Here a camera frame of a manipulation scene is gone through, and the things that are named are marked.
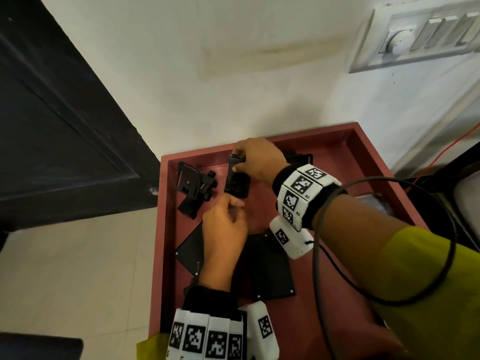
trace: door panel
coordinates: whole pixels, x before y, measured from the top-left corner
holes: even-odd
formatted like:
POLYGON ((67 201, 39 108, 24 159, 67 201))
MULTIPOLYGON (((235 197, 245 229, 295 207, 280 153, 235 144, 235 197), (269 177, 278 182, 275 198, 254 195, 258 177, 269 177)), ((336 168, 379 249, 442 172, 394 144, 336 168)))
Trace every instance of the door panel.
POLYGON ((158 159, 41 1, 0 3, 0 225, 156 206, 158 159))

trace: person's left hand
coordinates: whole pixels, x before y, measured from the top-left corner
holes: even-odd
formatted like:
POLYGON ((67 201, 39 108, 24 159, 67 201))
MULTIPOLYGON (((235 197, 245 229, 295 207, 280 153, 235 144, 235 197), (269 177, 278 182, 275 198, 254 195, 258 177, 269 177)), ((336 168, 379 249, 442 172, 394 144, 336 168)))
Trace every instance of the person's left hand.
POLYGON ((233 270, 247 240, 245 203, 225 193, 203 215, 203 267, 198 284, 230 291, 233 270))

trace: black wristband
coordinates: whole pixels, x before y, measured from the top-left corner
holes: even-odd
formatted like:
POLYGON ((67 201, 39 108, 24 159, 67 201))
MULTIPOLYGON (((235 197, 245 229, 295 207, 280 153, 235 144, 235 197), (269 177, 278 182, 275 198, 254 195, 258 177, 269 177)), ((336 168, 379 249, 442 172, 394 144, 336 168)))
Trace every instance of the black wristband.
POLYGON ((201 285, 189 289, 182 309, 213 317, 229 318, 232 321, 242 320, 237 301, 231 293, 201 285))
MULTIPOLYGON (((326 187, 323 187, 317 196, 312 199, 309 204, 307 211, 305 211, 305 214, 303 215, 301 226, 303 229, 309 229, 309 230, 314 230, 312 227, 312 221, 314 219, 315 214, 318 212, 318 210, 324 205, 324 203, 327 201, 328 196, 333 193, 334 190, 336 190, 339 185, 332 183, 326 187)), ((339 194, 348 194, 346 190, 343 190, 339 194)))
POLYGON ((303 167, 305 164, 290 164, 287 165, 285 168, 280 170, 280 172, 276 175, 275 179, 273 180, 272 189, 275 196, 279 196, 280 187, 282 187, 283 182, 290 177, 290 175, 297 170, 297 168, 303 167))

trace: yellow-green sleeve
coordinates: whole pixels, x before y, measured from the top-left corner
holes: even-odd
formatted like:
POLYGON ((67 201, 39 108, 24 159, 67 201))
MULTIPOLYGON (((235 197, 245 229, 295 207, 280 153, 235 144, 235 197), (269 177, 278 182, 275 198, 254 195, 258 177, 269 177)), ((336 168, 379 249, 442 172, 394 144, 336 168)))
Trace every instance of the yellow-green sleeve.
MULTIPOLYGON (((450 242, 419 227, 397 232, 383 248, 372 292, 405 299, 424 289, 443 267, 450 242)), ((480 359, 480 254, 457 245, 445 282, 413 305, 373 304, 416 359, 480 359)))

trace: tile floor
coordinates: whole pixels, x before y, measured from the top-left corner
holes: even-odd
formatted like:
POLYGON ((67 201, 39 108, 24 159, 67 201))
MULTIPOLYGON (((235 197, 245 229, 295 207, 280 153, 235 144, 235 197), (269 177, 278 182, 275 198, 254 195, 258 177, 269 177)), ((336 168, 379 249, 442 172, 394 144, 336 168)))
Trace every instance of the tile floor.
POLYGON ((134 360, 148 336, 157 209, 15 232, 0 253, 0 331, 78 337, 81 360, 134 360))

